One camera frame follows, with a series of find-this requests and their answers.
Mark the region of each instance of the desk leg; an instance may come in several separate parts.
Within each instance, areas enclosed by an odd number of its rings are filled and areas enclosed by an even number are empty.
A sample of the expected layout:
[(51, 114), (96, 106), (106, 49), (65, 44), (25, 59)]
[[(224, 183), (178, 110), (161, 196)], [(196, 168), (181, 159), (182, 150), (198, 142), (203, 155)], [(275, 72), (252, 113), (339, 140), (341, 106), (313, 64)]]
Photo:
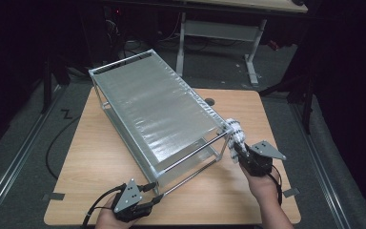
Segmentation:
[(182, 18), (180, 24), (179, 51), (177, 53), (177, 61), (176, 61), (176, 73), (180, 77), (183, 76), (185, 22), (186, 22), (186, 12), (182, 12)]
[(257, 30), (257, 33), (255, 35), (255, 38), (254, 38), (251, 53), (245, 55), (246, 67), (248, 68), (248, 74), (249, 74), (249, 77), (251, 79), (251, 85), (254, 86), (254, 87), (258, 86), (257, 74), (254, 70), (254, 63), (253, 63), (254, 55), (256, 54), (257, 46), (260, 42), (261, 36), (263, 35), (266, 23), (267, 23), (266, 19), (263, 19), (260, 22), (260, 26), (259, 26), (259, 28)]

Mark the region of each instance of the gray carpet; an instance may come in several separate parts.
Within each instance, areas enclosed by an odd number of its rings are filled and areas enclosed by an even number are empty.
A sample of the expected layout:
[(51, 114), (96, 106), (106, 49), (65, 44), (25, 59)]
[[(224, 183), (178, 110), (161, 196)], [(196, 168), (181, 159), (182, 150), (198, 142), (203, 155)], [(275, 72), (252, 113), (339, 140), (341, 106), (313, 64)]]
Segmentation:
[[(171, 44), (163, 44), (155, 47), (155, 50), (174, 68), (176, 47), (166, 48), (166, 45)], [(241, 45), (246, 46), (246, 44), (239, 44), (229, 49), (241, 51)], [(188, 49), (194, 50), (198, 46), (195, 44)], [(207, 47), (201, 52), (188, 51), (183, 79), (194, 88), (260, 91), (279, 82), (295, 50), (296, 47), (289, 47), (274, 52), (268, 47), (260, 46), (254, 59), (260, 83), (257, 88), (250, 85), (241, 55), (233, 55), (229, 51), (216, 54), (215, 51), (219, 51), (218, 47)], [(26, 163), (0, 205), (0, 228), (78, 228), (78, 226), (50, 227), (43, 221), (48, 202), (42, 198), (50, 193), (55, 185), (55, 179), (45, 165), (45, 156), (51, 142), (60, 131), (81, 115), (91, 87), (89, 79), (72, 77), (71, 84), (52, 109)], [(292, 186), (300, 191), (295, 199), (302, 220), (295, 228), (337, 228), (317, 179), (305, 137), (284, 95), (271, 94), (263, 97), (262, 102), (278, 149), (288, 158), (284, 165), (289, 180)], [(40, 86), (28, 104), (13, 119), (10, 128), (0, 141), (0, 178), (5, 174), (33, 123), (40, 115), (42, 101)], [(49, 163), (52, 171), (57, 175), (60, 173), (76, 126), (77, 120), (56, 139), (51, 147)], [(332, 183), (338, 191), (351, 228), (366, 228), (364, 199), (332, 142), (316, 101), (314, 101), (314, 112), (311, 118), (311, 131), (310, 138), (321, 154), (325, 167), (330, 171)]]

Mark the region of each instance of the wooden table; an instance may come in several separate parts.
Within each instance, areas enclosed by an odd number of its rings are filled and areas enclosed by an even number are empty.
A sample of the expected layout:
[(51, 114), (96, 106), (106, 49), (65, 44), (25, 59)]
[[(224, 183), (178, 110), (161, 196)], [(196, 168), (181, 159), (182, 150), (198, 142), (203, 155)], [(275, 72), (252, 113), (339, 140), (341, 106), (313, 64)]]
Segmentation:
[(288, 12), (307, 12), (308, 8), (297, 6), (292, 0), (184, 0), (186, 2), (217, 4), (230, 7), (279, 10)]
[[(257, 92), (196, 90), (224, 118), (239, 120), (248, 144), (266, 139), (275, 146), (267, 116)], [(290, 189), (280, 160), (274, 165), (283, 179), (283, 191)], [(80, 225), (92, 204), (106, 191), (134, 178), (146, 184), (139, 167), (101, 110), (94, 90), (88, 98), (54, 192), (63, 200), (50, 201), (44, 221), (48, 225)], [(145, 194), (148, 199), (153, 193)], [(106, 198), (97, 206), (102, 206)], [(292, 223), (300, 221), (294, 197), (283, 198), (282, 208)], [(98, 210), (90, 224), (97, 219)], [(249, 191), (238, 164), (229, 151), (222, 160), (179, 187), (153, 207), (149, 217), (137, 225), (258, 224), (259, 207)]]

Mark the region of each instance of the white desk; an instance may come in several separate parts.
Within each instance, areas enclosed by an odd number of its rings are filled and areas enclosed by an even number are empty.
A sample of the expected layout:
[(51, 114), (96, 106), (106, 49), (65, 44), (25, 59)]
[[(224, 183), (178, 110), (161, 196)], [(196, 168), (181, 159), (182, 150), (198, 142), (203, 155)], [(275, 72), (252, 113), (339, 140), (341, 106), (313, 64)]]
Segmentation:
[[(308, 9), (304, 6), (297, 6), (291, 0), (185, 0), (193, 3), (217, 4), (227, 7), (252, 8), (260, 10), (280, 10), (288, 12), (305, 13)], [(186, 13), (182, 13), (180, 25), (179, 51), (176, 61), (176, 73), (183, 76), (184, 66), (184, 40), (186, 35), (212, 37), (218, 39), (229, 39), (247, 41), (251, 43), (251, 51), (245, 55), (246, 67), (252, 86), (258, 86), (257, 75), (254, 70), (254, 55), (260, 42), (266, 19), (261, 20), (259, 26), (239, 26), (233, 24), (212, 23), (196, 20), (186, 20)]]

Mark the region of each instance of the human hand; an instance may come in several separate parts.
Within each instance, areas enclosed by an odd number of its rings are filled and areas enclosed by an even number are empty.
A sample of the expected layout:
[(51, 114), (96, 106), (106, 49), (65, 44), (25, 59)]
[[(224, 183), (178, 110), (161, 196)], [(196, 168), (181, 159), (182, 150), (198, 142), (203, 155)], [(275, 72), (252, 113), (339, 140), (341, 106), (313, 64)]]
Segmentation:
[(138, 219), (136, 219), (129, 222), (123, 222), (116, 219), (114, 212), (110, 209), (114, 198), (115, 195), (109, 198), (104, 208), (100, 211), (96, 222), (96, 229), (128, 229), (138, 221)]
[[(251, 176), (242, 165), (240, 165), (243, 174), (248, 179), (249, 189), (256, 198), (257, 202), (261, 203), (265, 200), (277, 199), (277, 188), (272, 179), (268, 176), (264, 177), (253, 177)], [(276, 170), (272, 170), (271, 175), (278, 180), (279, 175)]]

